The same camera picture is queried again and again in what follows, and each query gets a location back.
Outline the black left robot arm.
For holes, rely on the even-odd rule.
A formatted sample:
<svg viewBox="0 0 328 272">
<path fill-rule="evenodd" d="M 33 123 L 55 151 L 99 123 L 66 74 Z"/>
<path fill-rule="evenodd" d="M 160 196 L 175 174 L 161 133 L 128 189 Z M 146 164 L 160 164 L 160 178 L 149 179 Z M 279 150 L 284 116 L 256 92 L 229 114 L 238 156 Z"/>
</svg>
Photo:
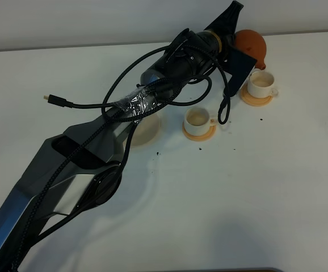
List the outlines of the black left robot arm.
<svg viewBox="0 0 328 272">
<path fill-rule="evenodd" d="M 95 120 L 45 140 L 0 208 L 0 271 L 17 271 L 28 251 L 117 191 L 139 123 L 176 99 L 188 84 L 206 81 L 234 50 L 243 5 L 233 1 L 205 30 L 183 30 L 124 98 L 100 104 Z"/>
</svg>

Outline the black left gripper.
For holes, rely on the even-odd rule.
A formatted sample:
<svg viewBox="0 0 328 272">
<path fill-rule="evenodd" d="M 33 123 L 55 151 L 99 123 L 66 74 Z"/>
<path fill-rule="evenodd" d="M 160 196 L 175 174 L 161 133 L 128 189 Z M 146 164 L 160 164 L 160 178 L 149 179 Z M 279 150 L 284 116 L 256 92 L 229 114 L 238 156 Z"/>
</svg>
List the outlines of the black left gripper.
<svg viewBox="0 0 328 272">
<path fill-rule="evenodd" d="M 232 1 L 230 6 L 209 25 L 209 29 L 202 32 L 204 48 L 207 51 L 224 56 L 229 54 L 234 47 L 235 31 L 242 9 L 243 4 Z"/>
</svg>

